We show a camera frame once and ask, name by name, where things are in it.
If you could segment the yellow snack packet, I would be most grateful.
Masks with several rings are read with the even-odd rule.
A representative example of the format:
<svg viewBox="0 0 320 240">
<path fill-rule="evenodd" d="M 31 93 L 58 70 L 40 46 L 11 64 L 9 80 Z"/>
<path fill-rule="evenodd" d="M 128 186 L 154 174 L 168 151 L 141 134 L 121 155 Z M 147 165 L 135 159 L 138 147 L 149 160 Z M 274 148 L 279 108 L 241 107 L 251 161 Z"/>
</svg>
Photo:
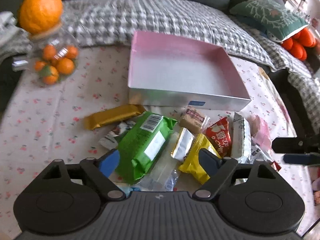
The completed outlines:
<svg viewBox="0 0 320 240">
<path fill-rule="evenodd" d="M 207 137 L 204 134 L 198 134 L 193 140 L 191 149 L 188 152 L 184 163 L 181 164 L 178 169 L 183 173 L 192 174 L 193 177 L 203 185 L 210 178 L 210 176 L 208 176 L 199 163 L 199 151 L 202 148 L 208 150 L 211 154 L 221 159 L 221 156 L 211 142 L 207 139 Z"/>
</svg>

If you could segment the red strawberry snack packet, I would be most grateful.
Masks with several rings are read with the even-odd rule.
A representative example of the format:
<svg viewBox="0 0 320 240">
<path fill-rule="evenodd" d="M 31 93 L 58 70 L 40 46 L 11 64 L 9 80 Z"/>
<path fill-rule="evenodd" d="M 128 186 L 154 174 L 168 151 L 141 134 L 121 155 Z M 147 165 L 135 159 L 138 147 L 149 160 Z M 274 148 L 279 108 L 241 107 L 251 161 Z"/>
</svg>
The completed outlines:
<svg viewBox="0 0 320 240">
<path fill-rule="evenodd" d="M 232 140 L 227 117 L 209 126 L 205 131 L 205 135 L 222 158 L 231 156 Z"/>
</svg>

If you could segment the white gold snack packet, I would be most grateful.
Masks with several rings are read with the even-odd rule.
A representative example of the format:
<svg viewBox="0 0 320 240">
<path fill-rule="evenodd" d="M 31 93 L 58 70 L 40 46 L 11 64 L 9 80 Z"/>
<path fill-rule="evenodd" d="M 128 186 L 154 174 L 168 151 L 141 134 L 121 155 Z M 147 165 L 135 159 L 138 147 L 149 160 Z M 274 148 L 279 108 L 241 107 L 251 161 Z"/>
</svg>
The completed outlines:
<svg viewBox="0 0 320 240">
<path fill-rule="evenodd" d="M 191 149 L 193 140 L 194 135 L 188 129 L 184 127 L 181 128 L 174 148 L 172 149 L 171 156 L 183 163 Z"/>
</svg>

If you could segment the white silver snack bar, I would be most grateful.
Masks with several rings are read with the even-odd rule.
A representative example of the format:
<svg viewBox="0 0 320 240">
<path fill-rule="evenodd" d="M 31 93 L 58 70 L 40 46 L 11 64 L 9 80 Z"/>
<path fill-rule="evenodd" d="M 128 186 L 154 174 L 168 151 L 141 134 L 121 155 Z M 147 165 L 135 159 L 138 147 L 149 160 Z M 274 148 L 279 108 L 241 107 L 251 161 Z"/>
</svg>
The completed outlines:
<svg viewBox="0 0 320 240">
<path fill-rule="evenodd" d="M 248 163 L 251 155 L 251 130 L 248 121 L 235 113 L 233 118 L 233 139 L 231 157 L 238 163 Z"/>
</svg>

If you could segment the green snack pack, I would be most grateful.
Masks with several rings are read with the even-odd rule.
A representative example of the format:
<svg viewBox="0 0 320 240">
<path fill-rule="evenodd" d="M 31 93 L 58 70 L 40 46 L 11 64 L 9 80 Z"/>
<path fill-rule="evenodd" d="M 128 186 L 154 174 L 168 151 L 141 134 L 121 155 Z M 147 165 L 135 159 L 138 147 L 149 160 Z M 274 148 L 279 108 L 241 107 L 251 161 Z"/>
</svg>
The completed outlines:
<svg viewBox="0 0 320 240">
<path fill-rule="evenodd" d="M 134 184 L 148 173 L 176 124 L 176 119 L 149 111 L 137 119 L 117 146 L 116 172 L 123 181 Z"/>
</svg>

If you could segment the clear white pastry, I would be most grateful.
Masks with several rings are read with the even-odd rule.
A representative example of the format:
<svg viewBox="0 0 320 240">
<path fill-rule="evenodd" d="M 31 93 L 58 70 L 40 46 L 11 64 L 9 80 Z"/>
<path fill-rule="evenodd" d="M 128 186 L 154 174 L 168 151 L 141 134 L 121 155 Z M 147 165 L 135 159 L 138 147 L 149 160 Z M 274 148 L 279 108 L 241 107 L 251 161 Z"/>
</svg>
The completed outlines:
<svg viewBox="0 0 320 240">
<path fill-rule="evenodd" d="M 179 177 L 178 160 L 171 156 L 178 133 L 174 132 L 165 143 L 151 170 L 137 184 L 146 191 L 173 191 Z"/>
</svg>

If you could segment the red candy wrapper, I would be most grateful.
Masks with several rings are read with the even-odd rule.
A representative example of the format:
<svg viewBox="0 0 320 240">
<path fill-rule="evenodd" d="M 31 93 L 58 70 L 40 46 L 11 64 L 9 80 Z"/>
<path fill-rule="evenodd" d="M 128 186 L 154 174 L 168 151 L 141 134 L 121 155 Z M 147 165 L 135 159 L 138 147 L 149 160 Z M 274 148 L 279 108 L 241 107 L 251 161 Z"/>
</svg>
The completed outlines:
<svg viewBox="0 0 320 240">
<path fill-rule="evenodd" d="M 281 170 L 281 166 L 276 161 L 271 162 L 270 166 L 277 172 Z"/>
</svg>

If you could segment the pink wafer pack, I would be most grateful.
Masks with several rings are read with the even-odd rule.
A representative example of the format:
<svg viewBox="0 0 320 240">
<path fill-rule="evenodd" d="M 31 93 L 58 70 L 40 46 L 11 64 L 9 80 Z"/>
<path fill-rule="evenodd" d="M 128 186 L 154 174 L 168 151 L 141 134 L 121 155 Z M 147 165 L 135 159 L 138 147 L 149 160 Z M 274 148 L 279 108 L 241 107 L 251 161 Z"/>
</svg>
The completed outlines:
<svg viewBox="0 0 320 240">
<path fill-rule="evenodd" d="M 252 115 L 249 119 L 251 137 L 263 151 L 269 151 L 272 146 L 270 132 L 267 122 L 258 115 Z"/>
</svg>

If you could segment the black white snack packet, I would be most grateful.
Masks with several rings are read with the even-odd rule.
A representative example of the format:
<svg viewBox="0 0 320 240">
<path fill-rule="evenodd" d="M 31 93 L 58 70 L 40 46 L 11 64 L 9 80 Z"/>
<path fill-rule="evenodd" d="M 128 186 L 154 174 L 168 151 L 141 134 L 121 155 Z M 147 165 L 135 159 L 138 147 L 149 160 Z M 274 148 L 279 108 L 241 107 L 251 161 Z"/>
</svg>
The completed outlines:
<svg viewBox="0 0 320 240">
<path fill-rule="evenodd" d="M 117 148 L 120 141 L 128 133 L 128 131 L 135 126 L 134 121 L 122 121 L 117 126 L 112 128 L 107 135 L 99 140 L 99 144 L 104 148 L 111 150 Z"/>
</svg>

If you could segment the gold wrapped snack bar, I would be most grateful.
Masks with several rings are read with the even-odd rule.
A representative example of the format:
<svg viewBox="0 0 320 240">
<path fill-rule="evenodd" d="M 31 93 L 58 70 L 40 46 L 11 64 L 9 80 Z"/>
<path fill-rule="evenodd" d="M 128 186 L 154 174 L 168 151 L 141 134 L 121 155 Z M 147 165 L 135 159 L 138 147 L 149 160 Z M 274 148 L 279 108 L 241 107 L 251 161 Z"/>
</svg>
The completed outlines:
<svg viewBox="0 0 320 240">
<path fill-rule="evenodd" d="M 84 118 L 84 127 L 94 130 L 110 125 L 114 122 L 124 121 L 143 114 L 146 111 L 142 105 L 121 105 L 112 109 L 97 112 Z"/>
</svg>

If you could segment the cherry print tablecloth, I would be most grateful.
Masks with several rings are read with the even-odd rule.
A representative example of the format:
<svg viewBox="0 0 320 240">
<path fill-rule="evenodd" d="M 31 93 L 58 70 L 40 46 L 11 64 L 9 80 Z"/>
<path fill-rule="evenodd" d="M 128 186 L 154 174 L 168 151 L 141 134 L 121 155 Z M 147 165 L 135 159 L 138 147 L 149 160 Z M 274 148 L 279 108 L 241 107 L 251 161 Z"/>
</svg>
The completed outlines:
<svg viewBox="0 0 320 240">
<path fill-rule="evenodd" d="M 1 234 L 20 234 L 13 204 L 22 190 L 53 159 L 78 163 L 106 152 L 99 140 L 112 126 L 89 131 L 83 118 L 127 103 L 129 48 L 84 49 L 75 73 L 55 86 L 41 87 L 37 75 L 24 72 L 1 122 Z M 283 101 L 257 64 L 231 57 L 252 101 L 240 112 L 248 121 L 258 115 L 267 123 L 270 138 L 295 137 Z M 303 235 L 319 219 L 308 168 L 286 165 L 280 154 L 281 176 L 305 203 L 298 228 Z"/>
</svg>

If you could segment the orange pumpkin plush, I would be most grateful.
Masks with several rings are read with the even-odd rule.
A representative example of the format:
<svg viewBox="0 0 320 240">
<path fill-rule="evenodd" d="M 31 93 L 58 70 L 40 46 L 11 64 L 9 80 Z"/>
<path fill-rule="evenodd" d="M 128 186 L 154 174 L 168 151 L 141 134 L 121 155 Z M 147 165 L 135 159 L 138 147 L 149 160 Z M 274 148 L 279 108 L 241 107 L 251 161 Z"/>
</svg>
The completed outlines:
<svg viewBox="0 0 320 240">
<path fill-rule="evenodd" d="M 319 40 L 314 37 L 308 28 L 302 29 L 292 37 L 280 43 L 293 57 L 305 61 L 308 57 L 306 48 L 315 48 Z"/>
</svg>

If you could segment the pink cardboard box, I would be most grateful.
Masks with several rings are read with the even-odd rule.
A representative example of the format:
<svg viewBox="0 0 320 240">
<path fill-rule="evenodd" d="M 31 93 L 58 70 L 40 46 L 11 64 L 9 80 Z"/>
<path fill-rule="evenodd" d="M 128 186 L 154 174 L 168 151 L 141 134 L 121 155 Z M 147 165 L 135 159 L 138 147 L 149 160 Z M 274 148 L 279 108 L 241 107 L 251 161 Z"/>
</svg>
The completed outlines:
<svg viewBox="0 0 320 240">
<path fill-rule="evenodd" d="M 251 101 L 222 47 L 146 31 L 133 36 L 127 85 L 135 105 L 238 112 Z"/>
</svg>

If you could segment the glass jar of tangerines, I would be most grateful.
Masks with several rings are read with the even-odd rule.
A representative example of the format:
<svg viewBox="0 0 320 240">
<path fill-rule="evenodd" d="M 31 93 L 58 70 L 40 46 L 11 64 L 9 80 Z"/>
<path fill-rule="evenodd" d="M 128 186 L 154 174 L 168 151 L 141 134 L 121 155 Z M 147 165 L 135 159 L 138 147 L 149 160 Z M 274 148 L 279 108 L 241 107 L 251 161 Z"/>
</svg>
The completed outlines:
<svg viewBox="0 0 320 240">
<path fill-rule="evenodd" d="M 62 23 L 40 34 L 30 35 L 32 70 L 41 83 L 52 86 L 71 76 L 78 64 L 79 46 L 76 38 Z"/>
</svg>

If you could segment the grey checkered quilt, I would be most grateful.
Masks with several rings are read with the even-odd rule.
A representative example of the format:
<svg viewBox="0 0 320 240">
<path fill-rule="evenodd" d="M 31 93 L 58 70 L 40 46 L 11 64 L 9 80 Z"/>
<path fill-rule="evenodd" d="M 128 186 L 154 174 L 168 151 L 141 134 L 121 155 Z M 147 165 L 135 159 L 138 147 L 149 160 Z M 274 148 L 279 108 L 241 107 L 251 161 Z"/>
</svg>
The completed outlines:
<svg viewBox="0 0 320 240">
<path fill-rule="evenodd" d="M 193 38 L 227 53 L 289 71 L 314 131 L 319 130 L 319 86 L 312 71 L 280 45 L 234 16 L 188 0 L 68 0 L 62 21 L 82 47 L 130 44 L 135 31 Z"/>
</svg>

